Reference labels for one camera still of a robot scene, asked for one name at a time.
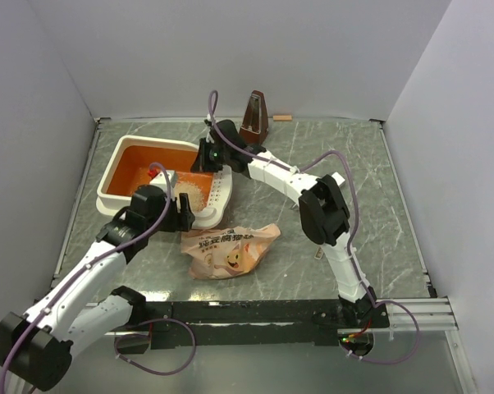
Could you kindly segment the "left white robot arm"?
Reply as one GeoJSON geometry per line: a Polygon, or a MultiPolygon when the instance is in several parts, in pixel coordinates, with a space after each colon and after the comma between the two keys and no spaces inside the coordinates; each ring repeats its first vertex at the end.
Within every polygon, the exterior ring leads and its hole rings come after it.
{"type": "Polygon", "coordinates": [[[150,329],[155,321],[144,295],[120,286],[92,309],[98,289],[149,243],[158,231],[188,231],[194,222],[187,194],[144,185],[104,225],[84,258],[42,300],[23,314],[9,313],[0,322],[0,392],[7,374],[46,392],[65,376],[75,358],[116,328],[150,329]]]}

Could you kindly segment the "wooden ruler with crown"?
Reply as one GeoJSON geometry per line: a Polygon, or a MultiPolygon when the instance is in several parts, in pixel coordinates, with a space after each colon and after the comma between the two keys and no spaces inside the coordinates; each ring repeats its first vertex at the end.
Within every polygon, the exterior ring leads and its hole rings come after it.
{"type": "Polygon", "coordinates": [[[324,256],[324,251],[323,251],[322,247],[319,246],[317,248],[317,251],[316,251],[315,255],[314,255],[314,258],[316,260],[321,260],[323,256],[324,256]]]}

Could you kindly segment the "silver metal scoop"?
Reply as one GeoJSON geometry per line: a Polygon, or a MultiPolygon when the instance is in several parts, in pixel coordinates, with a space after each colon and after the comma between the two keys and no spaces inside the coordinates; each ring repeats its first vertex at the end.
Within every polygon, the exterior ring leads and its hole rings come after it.
{"type": "Polygon", "coordinates": [[[332,177],[336,181],[336,183],[339,187],[342,187],[345,185],[346,179],[340,173],[334,172],[334,173],[332,173],[332,177]]]}

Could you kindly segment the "small wooden block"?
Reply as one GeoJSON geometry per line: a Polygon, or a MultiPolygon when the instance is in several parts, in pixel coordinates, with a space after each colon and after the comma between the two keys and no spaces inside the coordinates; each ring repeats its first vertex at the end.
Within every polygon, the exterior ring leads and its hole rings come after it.
{"type": "Polygon", "coordinates": [[[293,117],[291,115],[274,115],[272,119],[273,121],[292,121],[293,117]]]}

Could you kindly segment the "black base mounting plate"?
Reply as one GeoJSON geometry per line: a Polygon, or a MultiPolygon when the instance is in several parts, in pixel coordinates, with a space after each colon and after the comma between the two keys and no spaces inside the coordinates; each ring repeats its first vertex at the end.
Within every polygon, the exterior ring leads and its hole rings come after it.
{"type": "Polygon", "coordinates": [[[339,336],[363,328],[388,328],[386,307],[366,306],[356,312],[338,299],[149,302],[139,320],[118,332],[152,330],[151,348],[191,346],[190,334],[173,318],[187,324],[197,346],[313,343],[338,346],[339,336]]]}

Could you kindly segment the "clean litter pile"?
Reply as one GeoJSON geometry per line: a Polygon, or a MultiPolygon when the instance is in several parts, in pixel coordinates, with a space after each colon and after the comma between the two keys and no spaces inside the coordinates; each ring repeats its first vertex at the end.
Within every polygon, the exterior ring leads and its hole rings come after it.
{"type": "Polygon", "coordinates": [[[176,196],[187,194],[193,212],[201,212],[207,205],[209,191],[206,187],[190,181],[182,181],[174,188],[176,196]]]}

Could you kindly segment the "brown wooden metronome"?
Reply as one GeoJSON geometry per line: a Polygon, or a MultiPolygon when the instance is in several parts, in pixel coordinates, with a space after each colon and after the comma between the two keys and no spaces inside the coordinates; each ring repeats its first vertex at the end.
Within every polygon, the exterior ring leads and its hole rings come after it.
{"type": "Polygon", "coordinates": [[[253,90],[240,126],[239,134],[247,144],[263,144],[268,136],[269,122],[264,94],[253,90]]]}

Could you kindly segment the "white orange litter box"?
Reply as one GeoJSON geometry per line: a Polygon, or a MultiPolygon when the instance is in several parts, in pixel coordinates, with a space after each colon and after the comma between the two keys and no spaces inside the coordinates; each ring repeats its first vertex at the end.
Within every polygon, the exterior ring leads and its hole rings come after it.
{"type": "Polygon", "coordinates": [[[119,139],[97,190],[96,207],[105,216],[130,204],[130,197],[142,185],[167,188],[165,176],[155,164],[167,170],[172,195],[186,193],[195,215],[193,228],[207,230],[222,220],[232,195],[229,167],[217,173],[192,173],[198,146],[180,140],[126,135],[119,139]]]}

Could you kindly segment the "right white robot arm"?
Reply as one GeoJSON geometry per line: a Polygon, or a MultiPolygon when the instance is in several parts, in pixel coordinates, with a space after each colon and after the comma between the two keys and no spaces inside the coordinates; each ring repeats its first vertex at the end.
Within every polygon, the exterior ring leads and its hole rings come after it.
{"type": "Polygon", "coordinates": [[[377,300],[355,256],[352,240],[358,218],[350,225],[350,210],[333,176],[313,176],[275,158],[259,144],[247,144],[231,120],[212,122],[199,140],[192,172],[216,173],[224,167],[260,181],[298,205],[303,233],[319,245],[335,275],[346,323],[360,327],[371,318],[377,300]]]}

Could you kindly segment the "peach cat litter bag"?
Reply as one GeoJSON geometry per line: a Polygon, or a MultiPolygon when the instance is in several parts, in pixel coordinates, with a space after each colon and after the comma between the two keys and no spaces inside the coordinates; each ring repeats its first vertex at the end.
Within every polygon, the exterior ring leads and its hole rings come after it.
{"type": "Polygon", "coordinates": [[[259,229],[190,231],[181,236],[181,252],[192,258],[189,268],[192,278],[229,279],[255,270],[280,235],[274,223],[259,229]]]}

